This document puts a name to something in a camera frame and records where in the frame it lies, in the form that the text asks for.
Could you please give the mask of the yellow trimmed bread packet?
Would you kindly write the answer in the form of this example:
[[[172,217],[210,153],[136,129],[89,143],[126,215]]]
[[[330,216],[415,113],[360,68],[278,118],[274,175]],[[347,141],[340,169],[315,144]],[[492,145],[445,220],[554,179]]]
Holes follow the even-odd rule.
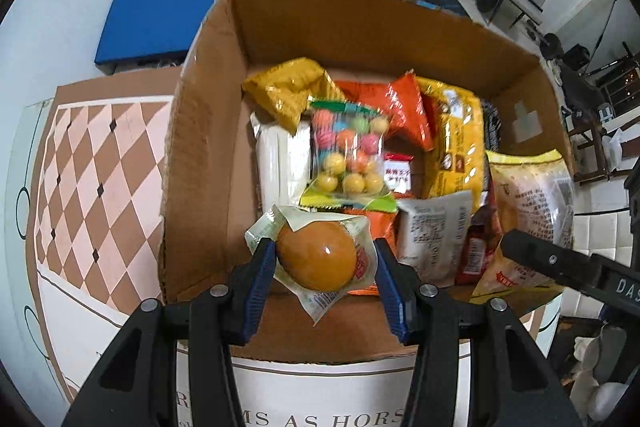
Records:
[[[497,215],[502,233],[514,229],[556,246],[573,246],[574,182],[557,150],[537,156],[488,152]],[[472,292],[472,303],[484,303],[517,291],[551,287],[546,277],[506,257],[497,247]]]

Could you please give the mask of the red brown biscuit bag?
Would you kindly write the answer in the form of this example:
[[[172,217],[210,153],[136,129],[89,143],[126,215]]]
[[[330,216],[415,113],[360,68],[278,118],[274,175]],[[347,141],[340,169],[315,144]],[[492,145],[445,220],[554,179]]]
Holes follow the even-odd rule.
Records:
[[[466,232],[454,279],[457,285],[471,285],[480,280],[494,257],[501,235],[495,184],[490,182],[484,202],[472,216]]]

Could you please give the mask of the white printed snack bag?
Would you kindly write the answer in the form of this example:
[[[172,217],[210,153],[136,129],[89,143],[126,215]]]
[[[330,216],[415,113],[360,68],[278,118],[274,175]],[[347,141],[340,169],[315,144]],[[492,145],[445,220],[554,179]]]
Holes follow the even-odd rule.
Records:
[[[472,202],[470,191],[398,200],[397,259],[416,271],[423,283],[454,285]]]

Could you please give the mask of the yellow black snack pack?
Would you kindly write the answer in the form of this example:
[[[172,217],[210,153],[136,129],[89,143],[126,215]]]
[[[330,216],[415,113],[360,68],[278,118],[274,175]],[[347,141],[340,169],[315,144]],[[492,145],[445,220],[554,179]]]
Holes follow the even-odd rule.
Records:
[[[433,150],[424,154],[422,196],[468,191],[477,210],[488,195],[482,101],[470,90],[439,80],[419,77],[416,82],[435,125]]]

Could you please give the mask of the orange snack bag with QR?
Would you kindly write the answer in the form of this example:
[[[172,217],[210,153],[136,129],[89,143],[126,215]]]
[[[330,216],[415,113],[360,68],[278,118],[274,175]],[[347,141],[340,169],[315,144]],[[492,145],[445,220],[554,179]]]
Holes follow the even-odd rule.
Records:
[[[340,225],[345,232],[345,247],[352,252],[355,268],[352,277],[340,296],[378,297],[375,283],[378,271],[378,254],[375,239],[384,239],[393,256],[397,256],[395,220],[396,213],[347,209],[341,213]]]

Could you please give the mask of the small red snack packet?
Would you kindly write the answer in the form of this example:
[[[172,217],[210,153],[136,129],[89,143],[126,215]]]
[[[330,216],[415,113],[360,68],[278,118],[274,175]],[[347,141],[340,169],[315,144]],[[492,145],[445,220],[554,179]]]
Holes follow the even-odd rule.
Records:
[[[411,155],[385,153],[383,168],[384,181],[390,191],[396,194],[411,193]]]

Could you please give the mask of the packaged braised egg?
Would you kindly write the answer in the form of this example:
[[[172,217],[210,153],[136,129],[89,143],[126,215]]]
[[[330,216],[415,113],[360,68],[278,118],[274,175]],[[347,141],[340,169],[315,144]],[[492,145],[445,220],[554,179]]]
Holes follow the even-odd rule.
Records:
[[[319,322],[351,291],[374,284],[378,254],[367,217],[274,205],[244,234],[256,253],[262,239],[276,245],[274,278]]]

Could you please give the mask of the orange pillow snack bag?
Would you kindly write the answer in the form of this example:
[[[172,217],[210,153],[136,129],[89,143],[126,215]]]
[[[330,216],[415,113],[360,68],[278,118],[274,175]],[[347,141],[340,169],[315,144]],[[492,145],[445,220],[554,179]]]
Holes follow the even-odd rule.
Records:
[[[349,101],[377,109],[390,121],[387,134],[397,134],[424,152],[434,148],[422,94],[414,72],[388,83],[336,80]]]

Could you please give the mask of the colorful candy ball bag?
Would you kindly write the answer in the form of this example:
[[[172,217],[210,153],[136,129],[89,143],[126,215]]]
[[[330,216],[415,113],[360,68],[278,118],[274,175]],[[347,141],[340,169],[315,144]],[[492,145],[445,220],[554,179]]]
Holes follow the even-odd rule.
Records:
[[[383,168],[388,118],[354,102],[317,100],[309,112],[314,156],[299,205],[395,212],[395,196],[385,184]]]

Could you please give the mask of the white translucent snack pack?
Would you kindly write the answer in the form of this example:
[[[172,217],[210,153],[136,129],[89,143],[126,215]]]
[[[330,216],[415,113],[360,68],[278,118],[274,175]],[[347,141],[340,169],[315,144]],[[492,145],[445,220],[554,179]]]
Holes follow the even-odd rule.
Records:
[[[302,121],[292,135],[276,122],[250,115],[262,210],[297,206],[311,176],[311,127]]]

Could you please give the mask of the yellow snack bag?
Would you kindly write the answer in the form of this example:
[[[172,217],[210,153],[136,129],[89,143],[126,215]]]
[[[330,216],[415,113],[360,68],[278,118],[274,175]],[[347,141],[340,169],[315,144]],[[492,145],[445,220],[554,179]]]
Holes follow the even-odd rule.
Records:
[[[242,90],[289,134],[313,101],[345,102],[346,96],[328,72],[307,57],[281,63],[242,82]]]

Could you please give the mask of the white padded chair right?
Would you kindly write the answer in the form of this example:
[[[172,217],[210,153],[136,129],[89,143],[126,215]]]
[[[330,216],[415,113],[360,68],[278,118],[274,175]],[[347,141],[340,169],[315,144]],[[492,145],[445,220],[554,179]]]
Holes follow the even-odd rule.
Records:
[[[627,209],[578,215],[574,218],[574,249],[586,256],[598,254],[629,267],[632,253],[630,216]],[[567,288],[563,291],[562,317],[597,319],[602,303]]]

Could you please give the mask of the small wooden stool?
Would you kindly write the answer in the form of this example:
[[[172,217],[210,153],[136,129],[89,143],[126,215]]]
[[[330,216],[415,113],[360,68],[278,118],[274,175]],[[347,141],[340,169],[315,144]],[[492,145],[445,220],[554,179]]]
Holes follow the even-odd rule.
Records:
[[[639,117],[611,129],[590,122],[572,130],[570,137],[574,136],[579,138],[575,150],[582,161],[574,174],[578,185],[627,178],[632,171],[627,162],[639,158]]]

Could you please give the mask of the checkered printed table mat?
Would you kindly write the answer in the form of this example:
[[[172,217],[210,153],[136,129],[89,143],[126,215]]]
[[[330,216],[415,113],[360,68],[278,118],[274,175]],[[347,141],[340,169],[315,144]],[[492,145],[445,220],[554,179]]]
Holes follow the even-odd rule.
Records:
[[[43,349],[74,399],[141,301],[160,295],[165,136],[178,68],[68,84],[44,108],[42,155],[20,196]],[[234,358],[250,426],[397,426],[416,357],[346,365]]]

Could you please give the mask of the open cardboard box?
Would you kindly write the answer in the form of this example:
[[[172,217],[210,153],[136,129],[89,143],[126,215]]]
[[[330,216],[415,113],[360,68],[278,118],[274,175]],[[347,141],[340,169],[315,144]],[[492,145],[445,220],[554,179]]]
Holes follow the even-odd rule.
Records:
[[[346,239],[349,262],[286,253],[244,358],[352,363],[401,355],[381,300],[364,295],[372,218],[397,202],[384,181],[389,145],[413,158],[411,206],[448,239],[398,251],[422,280],[451,286],[483,170],[490,102],[499,150],[553,153],[553,170],[496,168],[503,230],[573,243],[570,140],[552,82],[532,54],[466,18],[402,0],[217,0],[172,103],[163,177],[160,289],[185,303],[250,260],[250,228]]]

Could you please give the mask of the blue foam cushion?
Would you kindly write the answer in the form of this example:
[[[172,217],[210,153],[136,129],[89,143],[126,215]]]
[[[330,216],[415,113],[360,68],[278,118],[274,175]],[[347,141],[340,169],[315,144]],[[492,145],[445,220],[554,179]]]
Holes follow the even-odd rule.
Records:
[[[113,0],[96,48],[102,67],[186,55],[216,0]]]

